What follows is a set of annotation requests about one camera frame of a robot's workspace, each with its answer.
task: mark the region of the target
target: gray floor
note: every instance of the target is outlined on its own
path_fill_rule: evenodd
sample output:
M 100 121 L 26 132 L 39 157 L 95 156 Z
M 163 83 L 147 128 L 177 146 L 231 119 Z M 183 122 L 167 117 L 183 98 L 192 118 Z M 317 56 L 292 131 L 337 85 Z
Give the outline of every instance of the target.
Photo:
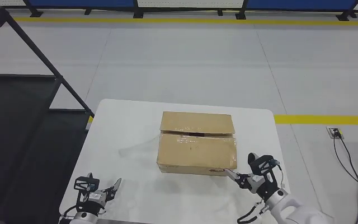
M 73 17 L 71 13 L 55 11 L 44 16 Z M 184 13 L 181 17 L 187 16 L 193 14 Z M 331 14 L 248 16 L 334 19 Z M 112 98 L 263 108 L 274 114 L 358 113 L 356 27 L 39 22 L 20 25 L 94 111 L 102 99 Z M 0 29 L 0 73 L 50 71 L 10 27 L 4 26 Z M 63 88 L 52 107 L 81 108 Z M 340 128 L 357 165 L 358 128 Z M 354 223 L 358 212 L 357 183 L 335 158 L 326 127 L 277 125 L 277 131 L 291 191 L 303 202 L 332 216 L 335 223 Z M 340 143 L 337 149 L 348 165 Z

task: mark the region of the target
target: floor outlet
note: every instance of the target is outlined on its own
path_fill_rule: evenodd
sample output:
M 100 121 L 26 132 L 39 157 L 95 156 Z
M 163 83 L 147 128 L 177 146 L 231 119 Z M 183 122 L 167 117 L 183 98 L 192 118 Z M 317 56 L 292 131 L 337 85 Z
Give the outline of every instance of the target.
M 334 139 L 333 136 L 335 134 L 335 129 L 338 129 L 338 131 L 341 133 L 342 139 L 345 139 L 344 136 L 343 136 L 342 131 L 337 127 L 327 127 L 327 131 L 328 131 L 328 134 L 329 134 L 330 138 Z

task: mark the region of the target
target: white table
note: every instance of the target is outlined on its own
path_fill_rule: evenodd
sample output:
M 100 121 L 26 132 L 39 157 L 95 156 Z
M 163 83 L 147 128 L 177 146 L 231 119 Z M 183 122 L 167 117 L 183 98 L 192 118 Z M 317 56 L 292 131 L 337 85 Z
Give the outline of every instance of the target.
M 163 111 L 231 114 L 237 140 L 237 171 L 251 172 L 247 164 L 250 152 L 273 155 L 285 171 L 274 116 L 269 110 L 106 99 L 98 106 L 60 213 L 76 203 L 74 180 L 89 172 L 100 179 L 100 189 L 122 178 L 115 199 L 106 205 L 107 213 L 100 216 L 109 220 L 236 223 L 260 200 L 228 177 L 161 173 L 156 159 Z M 275 176 L 280 182 L 278 169 Z M 286 175 L 284 178 L 289 191 Z M 262 223 L 276 221 L 267 212 Z

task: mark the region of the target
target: white wall panel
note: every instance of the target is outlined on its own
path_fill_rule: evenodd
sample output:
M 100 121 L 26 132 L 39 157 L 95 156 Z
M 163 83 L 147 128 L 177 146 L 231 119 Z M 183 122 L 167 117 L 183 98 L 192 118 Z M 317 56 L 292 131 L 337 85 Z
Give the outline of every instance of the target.
M 24 6 L 23 0 L 0 0 L 0 6 Z
M 241 8 L 243 0 L 138 0 L 139 7 Z

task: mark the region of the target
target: box flap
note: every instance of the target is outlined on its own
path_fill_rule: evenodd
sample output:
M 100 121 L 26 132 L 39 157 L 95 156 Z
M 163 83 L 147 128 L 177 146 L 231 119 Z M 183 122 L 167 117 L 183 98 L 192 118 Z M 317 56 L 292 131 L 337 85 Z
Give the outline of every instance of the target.
M 235 139 L 161 134 L 157 163 L 236 169 Z
M 231 115 L 163 112 L 161 131 L 234 134 Z

